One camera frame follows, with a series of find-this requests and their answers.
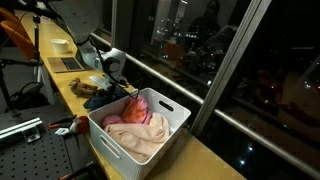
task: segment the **cloth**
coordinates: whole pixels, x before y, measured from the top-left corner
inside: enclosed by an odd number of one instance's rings
[[[101,127],[105,128],[109,124],[124,124],[123,120],[118,115],[107,115],[102,121],[101,121]]]
[[[136,161],[147,161],[169,138],[167,119],[153,113],[149,125],[110,124],[104,131],[121,145]]]
[[[110,99],[105,96],[93,96],[89,98],[84,104],[85,109],[95,110],[110,102]]]
[[[138,95],[137,99],[129,98],[121,118],[125,123],[149,124],[152,112],[148,109],[146,100]]]

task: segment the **wooden countertop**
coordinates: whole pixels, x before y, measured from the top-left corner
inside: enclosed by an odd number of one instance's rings
[[[16,11],[21,17],[23,12]],[[32,13],[26,14],[21,23],[25,27],[31,39],[34,38],[34,25]],[[83,108],[85,98],[77,98],[68,86],[69,82],[78,77],[84,83],[93,84],[89,76],[102,73],[97,70],[89,70],[72,73],[53,73],[49,68],[47,57],[54,56],[74,56],[76,46],[71,42],[68,54],[56,54],[50,44],[51,39],[71,39],[59,26],[48,19],[41,18],[39,25],[39,51],[45,66],[54,83],[59,89],[66,105],[73,114],[78,116],[87,115],[88,111]],[[111,164],[92,146],[100,165],[103,167],[109,179],[123,179],[123,177],[111,166]],[[157,163],[146,179],[245,179],[231,166],[214,154],[210,149],[193,137],[188,131],[182,130],[176,142],[169,148],[163,158]]]

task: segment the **orange chair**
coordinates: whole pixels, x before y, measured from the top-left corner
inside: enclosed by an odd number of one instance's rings
[[[27,56],[27,58],[33,59],[35,50],[34,45],[19,21],[18,23],[2,21],[1,26],[16,46]]]
[[[19,23],[19,19],[17,16],[15,16],[11,11],[0,7],[0,14],[3,16],[3,18],[7,21],[11,21],[14,23]]]

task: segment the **cable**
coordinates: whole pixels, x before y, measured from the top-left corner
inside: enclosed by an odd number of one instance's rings
[[[99,57],[99,59],[100,59],[100,63],[102,63],[102,61],[103,61],[103,58],[102,58],[102,56],[101,56],[101,53],[100,53],[100,50],[98,49],[98,47],[96,46],[96,44],[94,43],[94,41],[92,40],[92,38],[91,38],[91,36],[89,35],[89,39],[90,39],[90,43],[92,44],[92,46],[96,49],[96,52],[97,52],[97,54],[98,54],[98,57]],[[131,94],[131,93],[129,93],[128,91],[126,91],[125,89],[124,89],[124,87],[125,88],[128,88],[129,87],[129,83],[125,83],[125,84],[123,84],[122,82],[120,82],[120,81],[118,81],[117,79],[115,79],[113,76],[112,76],[112,74],[110,73],[110,72],[106,72],[107,73],[107,75],[108,75],[108,77],[110,77],[114,82],[110,82],[111,84],[115,84],[116,86],[118,86],[119,88],[121,88],[128,96],[130,96],[132,99],[137,99],[138,98],[138,95],[139,95],[139,92],[140,92],[140,88],[138,88],[138,92],[135,94],[135,97]],[[138,82],[140,82],[140,81],[142,81],[143,80],[143,78],[140,78],[140,79],[138,79],[135,83],[138,83]]]
[[[22,18],[29,13],[29,11],[25,12],[19,19],[19,23],[17,24],[17,26],[14,28],[13,32],[7,37],[6,40],[4,40],[4,42],[1,44],[0,46],[0,52],[2,51],[3,47],[6,45],[6,43],[9,41],[9,39],[11,38],[12,35],[14,35],[16,33],[16,30],[18,29],[18,27],[21,25],[21,20]]]

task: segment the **laundry basket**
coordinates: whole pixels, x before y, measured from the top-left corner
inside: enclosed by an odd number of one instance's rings
[[[89,114],[91,141],[93,146],[117,169],[125,179],[143,179],[172,145],[191,112],[185,107],[163,96],[153,89],[139,92],[152,112],[163,115],[169,123],[170,135],[167,141],[144,163],[136,161],[116,141],[100,127],[100,122],[108,114],[121,114],[129,96],[112,102]]]

